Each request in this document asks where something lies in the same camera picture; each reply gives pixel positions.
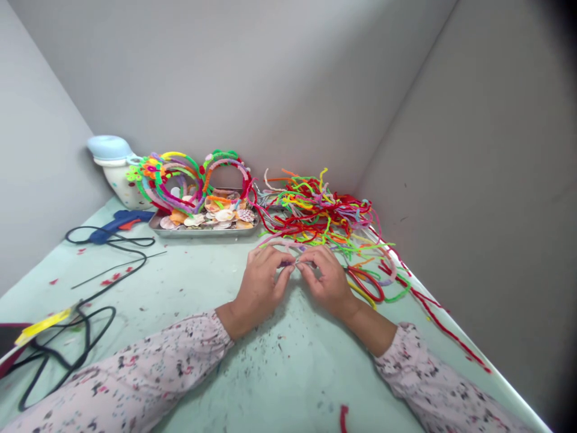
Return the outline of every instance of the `table surface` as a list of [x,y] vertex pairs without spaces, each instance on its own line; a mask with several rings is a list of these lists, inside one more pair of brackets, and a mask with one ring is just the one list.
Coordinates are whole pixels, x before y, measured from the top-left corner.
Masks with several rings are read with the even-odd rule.
[[[119,209],[122,209],[120,202],[112,198],[85,225],[101,227]],[[89,230],[86,234],[79,232],[78,239],[89,234]],[[154,235],[146,224],[137,224],[123,234]],[[156,237],[153,246],[141,250],[147,255],[163,251],[166,254],[151,258],[140,271],[87,308],[90,312],[111,305],[117,308],[117,316],[85,365],[188,315],[232,300],[240,285],[246,255],[261,239],[257,235],[237,240]],[[79,254],[78,250],[84,247],[86,251]],[[101,281],[118,271],[75,290],[70,290],[72,286],[137,258],[137,254],[108,245],[79,247],[64,241],[0,298],[1,321],[38,322],[64,310],[98,291]],[[366,268],[378,271],[373,263]],[[58,279],[55,284],[49,283],[55,279]],[[430,296],[415,277],[410,281]],[[397,283],[384,287],[389,296],[400,289]],[[395,303],[381,304],[378,309],[393,322],[417,325],[430,350],[440,359],[536,431],[550,431],[488,361],[493,374],[467,360],[464,352],[427,320],[425,311],[413,297],[408,295]],[[436,314],[447,328],[480,353],[450,316],[444,311]],[[104,324],[106,315],[102,317],[95,324],[96,329]],[[46,331],[40,340],[51,332]],[[67,330],[53,342],[53,347],[73,359],[81,351],[83,338],[83,333]],[[0,381],[0,428],[18,413],[18,401],[35,368],[36,365],[23,367]],[[60,367],[51,362],[29,401],[40,399],[61,374]],[[199,432],[338,432],[341,404],[349,406],[346,422],[351,432],[423,431],[408,406],[395,398],[378,376],[368,352],[314,304],[300,273],[294,272],[285,300],[273,318],[239,341],[221,365],[161,421],[156,431],[191,431],[194,426],[193,430]]]

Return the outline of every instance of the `power cord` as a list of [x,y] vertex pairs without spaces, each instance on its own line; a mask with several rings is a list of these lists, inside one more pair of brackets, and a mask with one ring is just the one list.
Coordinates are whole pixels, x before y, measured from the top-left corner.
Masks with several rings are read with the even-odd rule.
[[[154,256],[158,256],[160,254],[166,253],[166,251],[164,251],[163,253],[154,254],[152,256],[147,256],[142,251],[132,250],[130,248],[121,247],[120,245],[117,244],[117,242],[129,242],[129,243],[131,243],[133,245],[137,245],[139,247],[150,247],[150,246],[154,245],[154,243],[156,241],[154,240],[154,238],[125,238],[124,236],[120,236],[119,234],[117,234],[115,232],[110,232],[109,230],[103,229],[101,227],[94,227],[94,226],[75,227],[75,228],[69,230],[68,233],[66,233],[64,238],[67,241],[69,241],[73,244],[76,244],[76,245],[89,244],[90,241],[88,239],[86,239],[84,241],[73,241],[72,239],[70,239],[70,235],[72,233],[74,233],[75,231],[80,230],[80,229],[101,230],[103,232],[108,233],[111,236],[115,236],[118,239],[111,239],[111,240],[107,241],[106,244],[111,246],[112,248],[116,248],[118,250],[126,251],[128,253],[139,254],[142,257],[139,259],[133,260],[131,262],[123,263],[122,265],[113,266],[112,268],[107,269],[106,271],[101,272],[100,274],[95,275],[94,277],[89,278],[88,280],[86,280],[80,284],[75,285],[74,287],[72,287],[72,289],[75,289],[79,286],[82,286],[83,284],[88,283],[89,281],[94,280],[95,278],[99,277],[100,275],[105,274],[106,272],[109,272],[112,269],[118,268],[119,266],[124,266],[124,265],[130,264],[130,263],[139,262],[140,260],[142,260],[142,263],[137,265],[128,274],[125,274],[122,277],[118,278],[117,280],[113,281],[111,284],[107,285],[102,290],[96,292],[94,295],[90,296],[89,298],[80,300],[73,308],[74,313],[76,313],[78,315],[78,320],[75,319],[73,322],[71,322],[69,324],[65,324],[65,325],[54,325],[55,328],[60,328],[60,330],[54,336],[52,336],[46,343],[39,344],[38,341],[36,341],[36,339],[32,340],[32,342],[30,343],[30,347],[32,349],[34,349],[35,352],[33,352],[26,359],[24,359],[18,363],[13,364],[12,367],[10,368],[10,370],[8,371],[8,374],[10,374],[14,370],[16,370],[16,369],[18,369],[18,368],[20,368],[26,364],[29,364],[30,362],[40,360],[40,359],[42,360],[41,364],[39,365],[38,369],[36,370],[36,374],[34,375],[32,381],[30,382],[30,385],[28,386],[28,388],[24,392],[24,395],[20,399],[20,402],[18,403],[18,410],[20,410],[21,412],[24,412],[28,408],[28,406],[26,406],[26,401],[28,400],[30,393],[34,389],[36,383],[38,382],[38,379],[40,378],[44,369],[46,368],[48,361],[51,358],[53,358],[54,360],[56,360],[58,362],[58,364],[60,364],[66,370],[66,373],[62,376],[62,378],[58,381],[56,386],[54,386],[52,388],[52,390],[50,390],[50,392],[45,397],[49,396],[54,391],[58,390],[68,380],[68,378],[70,377],[70,375],[74,371],[76,371],[80,367],[82,367],[82,365],[86,362],[86,359],[88,358],[88,354],[96,346],[96,343],[98,343],[98,341],[104,336],[104,334],[106,333],[106,331],[108,330],[108,328],[112,324],[114,317],[116,316],[116,308],[114,308],[112,306],[102,307],[102,308],[96,310],[95,312],[90,313],[89,315],[86,315],[82,311],[82,309],[81,309],[82,306],[84,306],[86,303],[88,303],[90,301],[94,301],[96,298],[98,298],[99,296],[103,295],[104,293],[106,293],[107,291],[112,289],[116,284],[118,284],[119,282],[123,281],[125,278],[127,278],[130,275],[137,272],[139,269],[141,269],[146,264],[147,259],[154,257]],[[90,338],[91,337],[90,319],[92,317],[98,315],[99,313],[106,312],[107,310],[110,311],[110,317],[108,318],[108,321],[106,322],[102,331],[100,331],[96,335],[94,340],[91,340],[91,338]],[[48,347],[48,344],[51,341],[53,341],[56,337],[58,337],[60,334],[62,334],[66,329],[76,327],[80,324],[84,324],[84,350],[82,351],[82,354],[74,362],[69,363],[64,358],[64,356],[62,356],[62,354],[60,352],[58,352],[55,349]]]

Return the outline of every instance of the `sleeve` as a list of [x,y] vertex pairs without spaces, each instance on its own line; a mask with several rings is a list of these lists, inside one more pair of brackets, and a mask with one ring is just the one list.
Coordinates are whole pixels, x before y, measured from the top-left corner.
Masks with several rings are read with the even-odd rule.
[[391,347],[374,362],[393,394],[406,400],[427,432],[532,431],[429,353],[413,324],[400,323]]
[[4,432],[150,431],[232,345],[214,311],[191,316],[74,374]]

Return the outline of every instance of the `glue gun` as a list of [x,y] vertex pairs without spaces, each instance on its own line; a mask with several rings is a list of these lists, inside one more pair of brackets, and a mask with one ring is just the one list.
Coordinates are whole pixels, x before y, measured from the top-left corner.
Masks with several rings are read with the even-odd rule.
[[146,212],[145,210],[119,210],[114,213],[114,220],[102,227],[104,230],[96,230],[90,235],[90,242],[97,245],[105,244],[108,238],[112,236],[109,232],[117,232],[119,230],[130,230],[136,223],[150,221],[154,212]]

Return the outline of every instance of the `left hand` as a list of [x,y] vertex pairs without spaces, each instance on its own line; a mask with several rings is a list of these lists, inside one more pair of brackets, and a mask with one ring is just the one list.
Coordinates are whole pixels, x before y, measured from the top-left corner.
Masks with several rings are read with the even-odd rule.
[[295,258],[272,245],[255,248],[248,253],[245,274],[236,299],[216,309],[222,325],[233,340],[264,322],[284,297],[294,265],[286,266],[275,281],[282,262],[294,263]]

